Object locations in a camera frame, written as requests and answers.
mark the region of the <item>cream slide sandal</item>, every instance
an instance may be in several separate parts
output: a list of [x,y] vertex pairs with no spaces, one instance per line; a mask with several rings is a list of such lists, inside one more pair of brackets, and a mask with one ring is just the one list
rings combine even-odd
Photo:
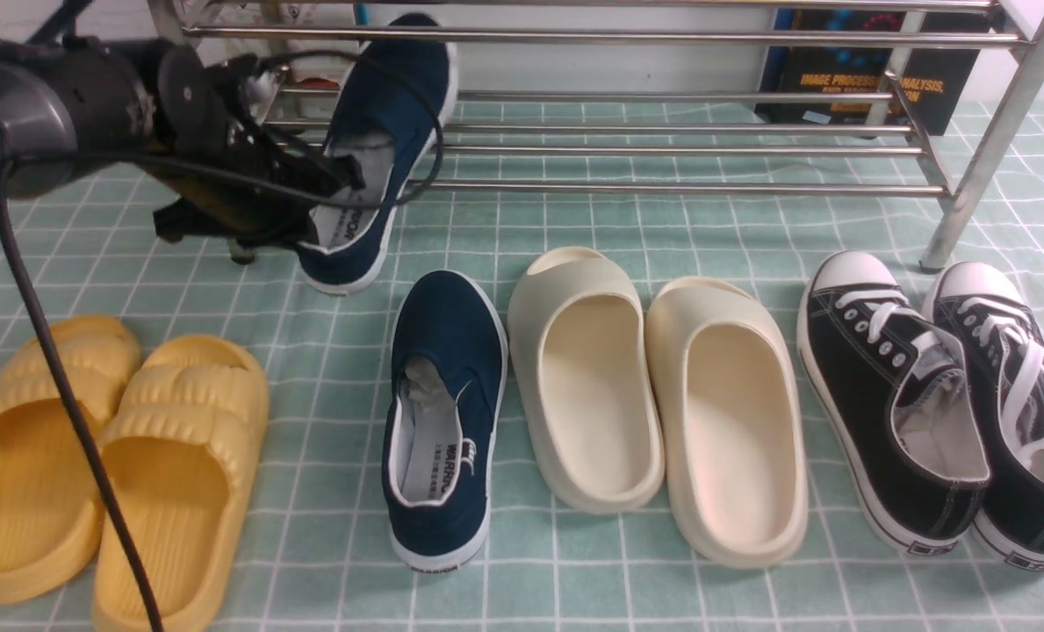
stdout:
[[583,512],[643,507],[666,468],[627,274],[594,250],[547,252],[518,281],[506,329],[549,489]]
[[806,455],[794,371],[770,313],[722,281],[671,281],[646,315],[646,355],[686,540],[732,568],[794,555]]
[[[199,632],[217,615],[266,427],[268,379],[257,360],[228,341],[193,335],[147,357],[100,437],[165,629]],[[100,632],[149,629],[111,520],[92,623]]]
[[[136,336],[110,315],[49,327],[95,437],[140,367]],[[103,507],[35,340],[0,371],[0,604],[72,579],[96,556]]]

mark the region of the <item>grid pattern fabric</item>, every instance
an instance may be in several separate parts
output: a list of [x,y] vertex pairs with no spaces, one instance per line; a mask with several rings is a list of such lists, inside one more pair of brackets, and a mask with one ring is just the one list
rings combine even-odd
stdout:
[[[991,107],[964,104],[941,140],[955,168]],[[458,115],[752,120],[735,106],[690,104],[465,103]],[[912,162],[894,160],[449,157],[442,175],[761,181],[769,173],[796,183],[922,183]],[[535,256],[586,244],[626,270],[645,305],[679,276],[735,283],[770,309],[791,343],[804,283],[832,252],[875,253],[919,300],[931,283],[916,262],[939,218],[934,201],[429,193],[399,212],[378,281],[334,299],[304,283],[289,253],[263,252],[240,267],[219,240],[160,243],[149,212],[169,200],[137,169],[117,167],[11,211],[51,319],[116,313],[147,351],[186,332],[212,332],[243,344],[268,370],[272,420],[229,596],[213,627],[219,632],[1044,632],[1044,575],[989,559],[970,537],[950,555],[915,559],[872,535],[830,421],[799,366],[811,513],[799,555],[778,568],[727,570],[693,555],[665,491],[621,516],[563,507],[533,461],[513,376],[483,551],[457,572],[424,576],[406,570],[389,547],[378,472],[389,404],[386,341],[402,297],[426,272],[464,272],[505,311]],[[1006,273],[1044,329],[1044,103],[1024,121],[955,259]],[[30,336],[0,256],[0,368]],[[91,629],[92,581],[89,568],[48,595],[0,607],[0,629]]]

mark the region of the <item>navy canvas shoe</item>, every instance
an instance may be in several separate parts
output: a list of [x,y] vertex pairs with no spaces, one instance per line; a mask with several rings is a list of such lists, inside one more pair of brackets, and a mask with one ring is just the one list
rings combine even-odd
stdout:
[[[436,21],[408,14],[393,25],[433,27]],[[360,54],[408,79],[448,123],[458,93],[455,44],[440,41],[382,40]],[[371,64],[356,64],[346,73],[330,119],[323,151],[328,157],[355,157],[365,188],[342,189],[339,203],[378,205],[381,211],[341,211],[319,206],[312,211],[312,233],[298,241],[295,253],[313,287],[346,295],[373,283],[397,215],[394,203],[425,151],[434,144],[432,117],[406,88]]]
[[473,280],[432,272],[412,285],[394,331],[381,485],[393,547],[413,570],[453,570],[487,540],[506,359],[498,311]]

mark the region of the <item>black canvas sneaker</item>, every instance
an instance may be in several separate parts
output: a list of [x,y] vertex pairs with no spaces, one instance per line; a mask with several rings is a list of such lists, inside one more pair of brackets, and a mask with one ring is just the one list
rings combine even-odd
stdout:
[[994,471],[976,533],[1006,563],[1044,570],[1044,337],[1033,311],[1001,272],[965,262],[940,275],[924,315],[966,349]]
[[799,354],[864,515],[904,552],[954,548],[991,477],[963,345],[911,309],[874,256],[831,256],[799,307]]

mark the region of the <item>yellow slide sandal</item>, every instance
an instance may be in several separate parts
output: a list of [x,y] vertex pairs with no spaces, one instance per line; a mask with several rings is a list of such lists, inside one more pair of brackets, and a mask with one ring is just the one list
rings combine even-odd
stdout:
[[[139,342],[109,315],[52,325],[93,437],[116,416]],[[0,371],[0,604],[39,596],[96,556],[103,507],[35,340]]]
[[[132,377],[100,453],[143,558],[165,629],[213,623],[268,427],[268,378],[244,349],[214,336],[162,345]],[[92,623],[149,629],[112,521],[97,561]]]

